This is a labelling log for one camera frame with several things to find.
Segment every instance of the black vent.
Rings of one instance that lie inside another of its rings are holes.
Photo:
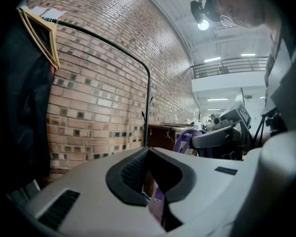
[[[80,193],[67,190],[39,218],[42,224],[57,230],[71,210]]]

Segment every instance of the brick wall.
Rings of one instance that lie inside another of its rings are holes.
[[[63,20],[118,43],[150,69],[150,123],[192,118],[189,59],[169,22],[149,0],[28,0],[67,10]],[[58,26],[61,69],[55,73],[47,128],[51,178],[90,159],[142,145],[147,76],[114,48]]]

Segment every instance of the ceiling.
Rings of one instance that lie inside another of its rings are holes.
[[[194,96],[198,101],[199,105],[202,107],[204,114],[221,114],[225,109],[231,106],[236,99],[236,96],[241,92],[241,88],[228,88],[228,89],[214,89],[214,90],[204,90],[195,92]],[[259,99],[261,96],[265,95],[264,86],[254,86],[254,87],[243,87],[243,94],[252,95],[253,99]],[[207,101],[211,98],[228,98],[228,100],[222,101]],[[208,109],[221,109],[220,111],[209,111]]]
[[[191,64],[221,56],[239,57],[242,53],[268,56],[270,33],[266,27],[247,30],[240,27],[226,29],[221,23],[210,22],[209,29],[201,31],[190,11],[192,0],[152,0],[168,18],[181,37],[191,57]]]

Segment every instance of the fluorescent light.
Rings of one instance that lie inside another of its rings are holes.
[[[220,60],[220,59],[221,59],[221,57],[216,57],[216,58],[205,60],[204,62],[217,61],[217,60]]]
[[[255,56],[255,53],[243,53],[241,56]]]
[[[212,99],[207,99],[207,101],[221,101],[221,100],[228,100],[228,98],[212,98]]]
[[[203,22],[201,24],[197,24],[198,28],[200,30],[207,30],[209,28],[209,22],[206,19],[203,19]]]

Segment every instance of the clothing rack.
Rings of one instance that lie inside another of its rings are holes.
[[[92,37],[95,37],[113,47],[115,47],[117,50],[123,52],[124,54],[128,55],[129,57],[131,57],[132,59],[134,59],[135,61],[137,61],[138,63],[140,63],[146,70],[147,72],[147,75],[148,75],[148,83],[147,83],[147,100],[146,100],[146,119],[145,119],[145,125],[144,125],[144,147],[147,146],[148,142],[148,120],[149,120],[149,105],[150,105],[150,102],[149,102],[149,99],[150,99],[150,91],[151,91],[151,85],[150,85],[150,71],[148,69],[148,67],[145,65],[145,63],[143,63],[141,60],[139,60],[138,58],[136,58],[134,55],[132,55],[131,53],[129,53],[128,51],[126,51],[124,48],[122,48],[121,46],[113,43],[112,41],[110,40],[107,40],[106,38],[98,35],[98,34],[95,34],[87,29],[84,29],[83,27],[81,26],[77,26],[77,25],[74,25],[74,24],[70,24],[70,23],[67,23],[65,21],[62,21],[62,20],[59,20],[59,19],[53,19],[53,18],[46,18],[46,17],[42,17],[43,20],[47,21],[47,22],[52,22],[52,23],[55,23],[56,25],[62,25],[62,26],[65,26],[65,27],[69,27],[69,28],[72,28],[72,29],[75,29],[77,31],[80,31],[82,33],[85,33],[85,34],[88,34]]]

